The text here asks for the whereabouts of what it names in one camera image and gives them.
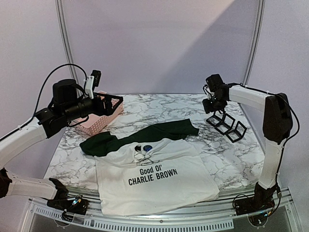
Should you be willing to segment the white and green t-shirt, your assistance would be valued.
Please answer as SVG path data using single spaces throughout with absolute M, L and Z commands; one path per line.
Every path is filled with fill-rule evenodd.
M 96 165 L 101 210 L 109 216 L 150 215 L 215 200 L 217 184 L 187 136 L 189 119 L 150 125 L 117 138 L 102 132 L 81 143 Z M 146 152 L 145 145 L 153 148 Z

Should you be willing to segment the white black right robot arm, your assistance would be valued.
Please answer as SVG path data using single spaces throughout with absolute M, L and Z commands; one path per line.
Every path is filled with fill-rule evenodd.
M 259 109 L 264 113 L 263 134 L 266 141 L 265 159 L 261 175 L 255 184 L 254 195 L 235 197 L 232 203 L 236 214 L 244 215 L 262 211 L 263 218 L 274 214 L 279 204 L 273 200 L 273 194 L 281 197 L 278 184 L 279 169 L 285 144 L 292 138 L 292 109 L 286 94 L 269 93 L 241 84 L 216 84 L 208 82 L 203 91 L 207 98 L 202 101 L 206 113 L 225 113 L 228 102 L 236 102 Z

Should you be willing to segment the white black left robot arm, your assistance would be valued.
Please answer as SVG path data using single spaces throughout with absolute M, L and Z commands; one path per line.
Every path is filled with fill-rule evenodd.
M 50 105 L 34 114 L 25 126 L 16 128 L 0 140 L 0 196 L 39 197 L 49 207 L 86 214 L 88 201 L 78 196 L 70 198 L 67 188 L 57 179 L 23 177 L 5 169 L 5 165 L 33 145 L 51 138 L 78 118 L 90 114 L 111 116 L 120 107 L 123 97 L 95 93 L 92 97 L 53 97 Z

